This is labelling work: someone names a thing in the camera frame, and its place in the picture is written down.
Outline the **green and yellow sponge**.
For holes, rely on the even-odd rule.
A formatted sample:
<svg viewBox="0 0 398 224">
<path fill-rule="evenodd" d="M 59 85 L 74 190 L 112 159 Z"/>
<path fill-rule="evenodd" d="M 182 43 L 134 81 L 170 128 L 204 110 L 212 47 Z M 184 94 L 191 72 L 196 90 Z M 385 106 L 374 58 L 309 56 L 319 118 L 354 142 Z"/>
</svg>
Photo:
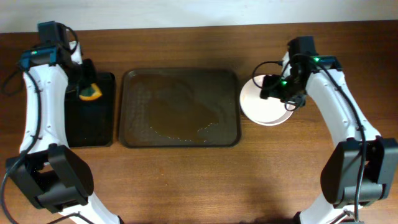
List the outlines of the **green and yellow sponge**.
<svg viewBox="0 0 398 224">
<path fill-rule="evenodd" d="M 99 86 L 95 83 L 92 83 L 88 88 L 83 89 L 78 97 L 82 101 L 95 101 L 102 95 L 103 94 Z"/>
</svg>

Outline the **white plate top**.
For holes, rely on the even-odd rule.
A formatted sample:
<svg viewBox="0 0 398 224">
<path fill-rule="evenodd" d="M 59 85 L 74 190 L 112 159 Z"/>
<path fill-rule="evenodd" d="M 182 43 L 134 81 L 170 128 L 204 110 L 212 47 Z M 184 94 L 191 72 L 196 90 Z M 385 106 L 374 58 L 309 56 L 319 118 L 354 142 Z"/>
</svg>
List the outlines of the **white plate top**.
<svg viewBox="0 0 398 224">
<path fill-rule="evenodd" d="M 277 98 L 260 97 L 261 89 L 252 80 L 242 87 L 239 104 L 248 119 L 263 126 L 276 126 L 288 120 L 293 111 L 285 109 L 285 105 Z"/>
</svg>

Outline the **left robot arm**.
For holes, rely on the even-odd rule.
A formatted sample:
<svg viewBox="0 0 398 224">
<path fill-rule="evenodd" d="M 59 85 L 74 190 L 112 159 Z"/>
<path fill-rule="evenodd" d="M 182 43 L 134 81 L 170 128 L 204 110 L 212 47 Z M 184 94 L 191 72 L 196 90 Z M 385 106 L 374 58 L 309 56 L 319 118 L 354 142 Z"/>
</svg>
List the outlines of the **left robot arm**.
<svg viewBox="0 0 398 224">
<path fill-rule="evenodd" d="M 40 42 L 17 64 L 27 93 L 19 155 L 6 161 L 12 180 L 37 209 L 75 223 L 121 223 L 94 191 L 89 165 L 76 147 L 113 140 L 116 81 L 82 57 L 78 36 L 55 21 L 38 24 Z"/>
</svg>

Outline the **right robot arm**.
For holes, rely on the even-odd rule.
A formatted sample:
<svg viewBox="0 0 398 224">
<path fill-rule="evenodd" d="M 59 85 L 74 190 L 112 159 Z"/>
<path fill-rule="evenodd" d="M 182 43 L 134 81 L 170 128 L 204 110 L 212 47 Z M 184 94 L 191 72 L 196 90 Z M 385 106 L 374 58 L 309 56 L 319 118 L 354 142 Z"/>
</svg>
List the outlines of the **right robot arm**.
<svg viewBox="0 0 398 224">
<path fill-rule="evenodd" d="M 365 117 L 334 55 L 320 55 L 313 37 L 287 44 L 279 75 L 266 76 L 260 98 L 277 98 L 287 111 L 310 97 L 328 127 L 334 151 L 321 175 L 321 194 L 294 223 L 360 223 L 359 210 L 389 196 L 397 167 L 397 141 L 384 138 Z"/>
</svg>

